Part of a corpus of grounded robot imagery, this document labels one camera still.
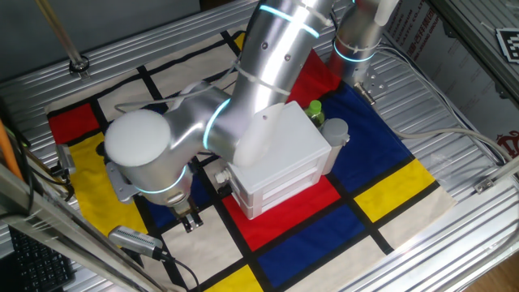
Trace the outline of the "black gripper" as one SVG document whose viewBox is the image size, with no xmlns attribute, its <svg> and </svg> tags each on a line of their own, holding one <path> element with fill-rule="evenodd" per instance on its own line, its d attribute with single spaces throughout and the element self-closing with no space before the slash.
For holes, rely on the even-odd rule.
<svg viewBox="0 0 519 292">
<path fill-rule="evenodd" d="M 176 218 L 181 218 L 182 225 L 187 233 L 202 226 L 203 221 L 199 209 L 193 200 L 184 200 L 172 205 L 169 210 Z"/>
</svg>

